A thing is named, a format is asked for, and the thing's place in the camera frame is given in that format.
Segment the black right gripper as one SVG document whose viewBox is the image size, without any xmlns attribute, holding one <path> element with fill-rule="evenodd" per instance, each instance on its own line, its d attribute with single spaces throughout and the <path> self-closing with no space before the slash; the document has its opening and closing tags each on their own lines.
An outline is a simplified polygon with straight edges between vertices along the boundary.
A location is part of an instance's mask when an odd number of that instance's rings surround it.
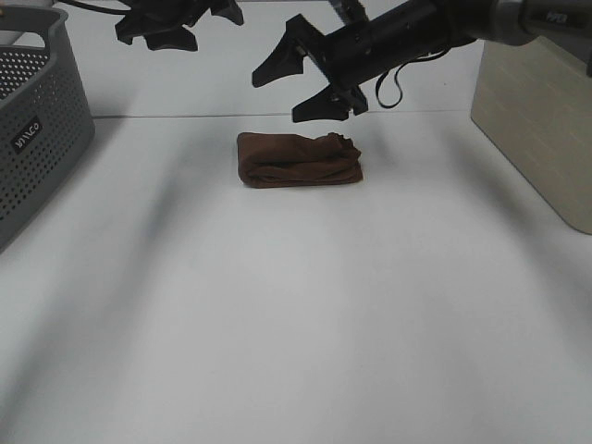
<svg viewBox="0 0 592 444">
<path fill-rule="evenodd" d="M 363 114 L 368 103 L 360 84 L 490 33 L 488 1 L 405 1 L 374 19 L 358 1 L 331 5 L 342 28 L 324 37 L 302 14 L 289 19 L 277 46 L 252 74 L 255 88 L 303 74 L 303 60 L 323 47 L 318 67 L 328 86 L 292 109 L 294 123 Z"/>
</svg>

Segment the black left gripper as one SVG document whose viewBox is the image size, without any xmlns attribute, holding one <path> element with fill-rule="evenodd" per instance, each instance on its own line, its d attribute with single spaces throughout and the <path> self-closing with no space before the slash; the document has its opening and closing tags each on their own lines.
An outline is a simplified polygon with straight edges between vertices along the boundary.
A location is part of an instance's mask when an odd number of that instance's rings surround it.
<svg viewBox="0 0 592 444">
<path fill-rule="evenodd" d="M 151 51 L 197 52 L 194 34 L 183 25 L 194 24 L 208 9 L 212 16 L 243 25 L 243 13 L 236 0 L 140 0 L 124 4 L 129 12 L 115 25 L 117 39 L 131 45 L 134 38 L 142 37 Z"/>
</svg>

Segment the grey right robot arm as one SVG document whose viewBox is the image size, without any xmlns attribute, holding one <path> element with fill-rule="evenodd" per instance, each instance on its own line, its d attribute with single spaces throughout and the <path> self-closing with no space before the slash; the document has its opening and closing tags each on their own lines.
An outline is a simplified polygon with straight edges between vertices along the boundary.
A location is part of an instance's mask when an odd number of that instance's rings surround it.
<svg viewBox="0 0 592 444">
<path fill-rule="evenodd" d="M 520 46 L 539 36 L 591 36 L 588 1 L 415 0 L 376 18 L 368 18 L 358 1 L 332 6 L 343 27 L 324 34 L 303 15 L 290 18 L 276 48 L 252 74 L 259 88 L 300 75 L 304 59 L 313 61 L 327 86 L 292 109 L 295 123 L 358 116 L 368 109 L 361 84 L 477 40 Z"/>
</svg>

